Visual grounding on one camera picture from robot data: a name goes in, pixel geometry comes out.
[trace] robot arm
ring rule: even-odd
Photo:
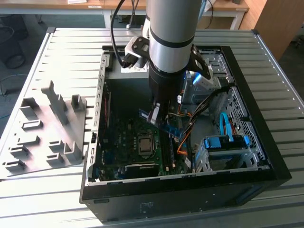
[[[210,78],[208,66],[193,45],[200,6],[201,0],[147,0],[143,37],[132,38],[125,47],[126,61],[132,61],[128,66],[143,67],[149,62],[153,112],[158,112],[158,118],[166,116],[168,103],[181,91],[187,70]],[[148,121],[157,125],[153,112]]]

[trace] silver cylinder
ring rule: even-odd
[[[174,73],[188,63],[201,0],[150,0],[150,58]]]
[[[192,42],[182,48],[167,47],[157,42],[150,34],[150,59],[161,71],[175,73],[188,64],[191,46]]]

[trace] black ring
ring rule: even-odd
[[[194,39],[194,36],[191,37],[190,39],[184,41],[184,42],[181,42],[181,43],[174,43],[174,42],[168,42],[166,40],[163,40],[161,38],[159,38],[153,31],[152,31],[152,28],[150,27],[150,33],[151,35],[153,36],[153,38],[160,44],[166,46],[166,47],[169,47],[169,48],[183,48],[187,45],[189,45],[193,39]]]

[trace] slotted metal table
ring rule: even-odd
[[[117,29],[117,45],[126,45],[139,30]],[[0,227],[50,225],[63,227],[145,226],[167,227],[272,227],[304,225],[304,105],[259,35],[251,31],[197,31],[197,45],[231,46],[257,104],[286,162],[292,179],[263,192],[241,207],[175,216],[102,224],[79,204],[83,165],[20,175],[0,182]],[[102,47],[110,45],[107,29],[57,28],[48,32],[24,84],[6,129],[0,152],[16,124],[23,97],[39,80],[51,78],[63,97],[80,94],[87,100],[84,142],[91,138],[96,85]]]

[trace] green circuit board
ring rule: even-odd
[[[103,151],[102,156],[103,177],[106,180],[125,179],[123,175],[125,166],[132,164],[157,164],[157,176],[184,172],[181,158],[174,161],[174,169],[169,171],[164,169],[160,132],[140,117],[115,119],[109,138],[111,138],[109,139],[112,142],[111,146]]]

